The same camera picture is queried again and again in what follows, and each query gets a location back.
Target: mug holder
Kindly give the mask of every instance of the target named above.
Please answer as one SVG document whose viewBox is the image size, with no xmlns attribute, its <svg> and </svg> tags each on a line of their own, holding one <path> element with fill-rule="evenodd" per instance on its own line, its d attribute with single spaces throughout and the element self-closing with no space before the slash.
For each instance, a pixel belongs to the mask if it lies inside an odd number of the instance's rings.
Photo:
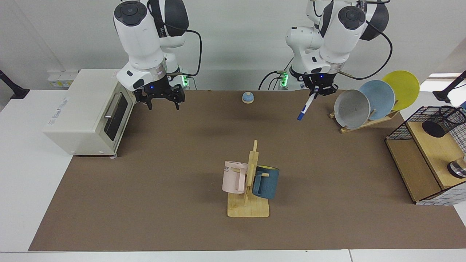
<svg viewBox="0 0 466 262">
<path fill-rule="evenodd" d="M 268 199 L 253 194 L 258 160 L 259 152 L 257 152 L 257 140 L 255 140 L 253 150 L 249 152 L 245 192 L 243 194 L 228 193 L 227 214 L 229 217 L 269 217 Z"/>
</svg>

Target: oven handle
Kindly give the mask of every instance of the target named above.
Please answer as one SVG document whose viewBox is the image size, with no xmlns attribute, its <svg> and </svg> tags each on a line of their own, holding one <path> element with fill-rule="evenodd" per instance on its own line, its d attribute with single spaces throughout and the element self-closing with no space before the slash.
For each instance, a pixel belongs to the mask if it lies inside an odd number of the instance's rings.
<svg viewBox="0 0 466 262">
<path fill-rule="evenodd" d="M 118 104 L 122 96 L 123 96 L 122 93 L 113 95 L 112 102 L 110 103 L 110 106 L 107 109 L 107 112 L 105 113 L 106 119 L 112 119 L 115 116 L 115 113 L 117 112 Z"/>
</svg>

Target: wooden base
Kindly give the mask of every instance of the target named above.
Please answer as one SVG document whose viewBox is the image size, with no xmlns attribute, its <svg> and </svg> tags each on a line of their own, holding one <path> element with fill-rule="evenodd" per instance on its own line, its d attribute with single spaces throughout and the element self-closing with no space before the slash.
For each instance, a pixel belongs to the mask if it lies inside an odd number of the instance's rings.
<svg viewBox="0 0 466 262">
<path fill-rule="evenodd" d="M 269 215 L 268 199 L 253 195 L 252 188 L 249 187 L 244 194 L 228 193 L 229 217 L 268 217 Z"/>
<path fill-rule="evenodd" d="M 379 124 L 379 123 L 383 123 L 383 122 L 392 120 L 392 118 L 394 118 L 399 112 L 400 111 L 392 111 L 390 114 L 388 114 L 384 118 L 377 119 L 377 120 L 368 120 L 365 124 L 361 125 L 358 128 L 355 128 L 355 129 L 349 129 L 349 128 L 343 127 L 343 128 L 340 129 L 340 133 L 344 134 L 344 133 L 348 133 L 348 132 L 351 132 L 351 131 L 354 131 L 354 130 L 359 130 L 359 129 L 364 128 L 364 127 L 368 127 L 368 126 L 372 126 L 372 125 L 375 125 L 375 124 Z M 329 117 L 330 118 L 335 118 L 335 112 L 330 113 Z"/>
</svg>

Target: black cable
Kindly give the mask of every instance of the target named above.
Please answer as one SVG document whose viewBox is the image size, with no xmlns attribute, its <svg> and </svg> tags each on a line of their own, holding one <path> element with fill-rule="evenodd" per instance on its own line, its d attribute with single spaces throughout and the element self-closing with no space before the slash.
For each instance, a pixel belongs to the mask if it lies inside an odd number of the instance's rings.
<svg viewBox="0 0 466 262">
<path fill-rule="evenodd" d="M 193 82 L 194 82 L 194 88 L 197 90 L 198 89 L 198 86 L 196 85 L 196 79 L 194 79 L 194 77 L 191 77 Z"/>
<path fill-rule="evenodd" d="M 278 79 L 277 79 L 277 81 L 275 81 L 274 89 L 272 89 L 272 90 L 275 90 L 275 88 L 277 87 L 277 84 L 278 84 Z"/>
<path fill-rule="evenodd" d="M 372 27 L 374 30 L 376 30 L 379 34 L 381 34 L 387 40 L 388 44 L 390 45 L 390 54 L 388 55 L 388 58 L 385 61 L 385 63 L 374 74 L 372 74 L 370 76 L 359 78 L 359 77 L 354 77 L 354 76 L 348 75 L 346 73 L 340 72 L 340 74 L 342 74 L 342 75 L 344 75 L 346 77 L 355 79 L 355 80 L 364 80 L 364 79 L 368 79 L 368 78 L 371 78 L 371 77 L 375 76 L 378 72 L 380 72 L 388 64 L 388 61 L 390 61 L 391 55 L 393 54 L 393 44 L 391 43 L 390 38 L 388 38 L 388 36 L 386 34 L 384 34 L 382 31 L 380 31 L 377 27 L 375 27 L 371 23 L 369 23 L 369 21 L 366 21 L 366 23 L 370 27 Z"/>
<path fill-rule="evenodd" d="M 280 78 L 281 78 L 281 77 L 276 77 L 276 78 L 270 80 L 270 84 L 268 84 L 268 89 L 267 89 L 267 90 L 270 90 L 270 86 L 272 85 L 272 82 L 273 82 L 274 80 L 277 80 L 277 81 L 278 81 L 278 79 L 280 79 Z"/>
<path fill-rule="evenodd" d="M 391 0 L 387 1 L 367 1 L 368 4 L 388 4 Z"/>
<path fill-rule="evenodd" d="M 194 88 L 197 90 L 198 87 L 196 85 L 196 79 L 194 79 L 194 77 L 192 77 L 192 76 L 188 76 L 187 79 L 192 79 L 194 81 Z"/>
<path fill-rule="evenodd" d="M 152 10 L 151 8 L 149 8 L 150 6 L 150 1 L 147 2 L 147 9 L 149 10 L 149 13 L 152 15 Z M 196 71 L 195 74 L 188 74 L 188 73 L 183 73 L 183 72 L 179 72 L 180 75 L 185 75 L 185 76 L 197 76 L 199 74 L 199 70 L 201 68 L 201 59 L 202 59 L 202 37 L 201 37 L 201 34 L 199 34 L 199 32 L 197 31 L 194 31 L 194 30 L 189 30 L 189 29 L 185 29 L 185 28 L 178 28 L 178 27 L 175 27 L 175 26 L 172 26 L 172 25 L 169 25 L 165 22 L 162 21 L 162 24 L 166 27 L 171 27 L 173 29 L 177 29 L 177 30 L 182 30 L 182 31 L 185 31 L 185 32 L 188 32 L 188 33 L 193 33 L 193 34 L 197 34 L 198 37 L 199 37 L 199 63 L 198 63 L 198 70 Z"/>
<path fill-rule="evenodd" d="M 285 69 L 283 71 L 286 71 L 288 66 L 291 64 L 291 62 L 293 61 L 293 58 L 291 58 L 290 62 L 288 62 L 287 66 L 285 67 Z"/>
<path fill-rule="evenodd" d="M 460 88 L 460 87 L 463 87 L 463 86 L 466 86 L 466 84 L 461 85 L 461 86 L 457 86 L 457 87 L 455 87 L 455 88 L 453 88 L 453 89 L 457 89 L 457 88 Z"/>
<path fill-rule="evenodd" d="M 273 74 L 279 74 L 279 73 L 278 73 L 277 71 L 272 71 L 272 72 L 268 73 L 268 74 L 262 79 L 262 81 L 260 82 L 260 84 L 259 84 L 259 90 L 260 90 L 260 88 L 262 87 L 262 84 L 264 83 L 264 81 L 267 79 L 267 77 L 269 77 L 269 76 L 271 76 L 271 75 L 273 75 Z"/>
<path fill-rule="evenodd" d="M 321 15 L 318 15 L 318 14 L 317 14 L 317 11 L 315 10 L 315 2 L 312 2 L 312 6 L 314 7 L 314 13 L 315 13 L 315 15 L 316 15 L 317 17 L 321 17 L 323 13 L 322 13 Z"/>
</svg>

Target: plate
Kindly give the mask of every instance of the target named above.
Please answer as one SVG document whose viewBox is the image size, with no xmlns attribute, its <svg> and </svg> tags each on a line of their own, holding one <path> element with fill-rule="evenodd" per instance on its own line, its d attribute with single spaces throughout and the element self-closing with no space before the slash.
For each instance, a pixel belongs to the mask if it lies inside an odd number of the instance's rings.
<svg viewBox="0 0 466 262">
<path fill-rule="evenodd" d="M 382 78 L 393 88 L 397 104 L 393 110 L 402 110 L 414 103 L 419 96 L 419 81 L 412 73 L 408 71 L 394 71 Z"/>
<path fill-rule="evenodd" d="M 335 119 L 348 129 L 356 129 L 363 125 L 370 114 L 370 102 L 358 90 L 347 90 L 335 101 Z"/>
<path fill-rule="evenodd" d="M 395 92 L 389 84 L 381 80 L 372 80 L 361 86 L 359 91 L 366 95 L 370 103 L 370 111 L 375 112 L 369 120 L 377 120 L 387 116 L 395 105 Z"/>
</svg>

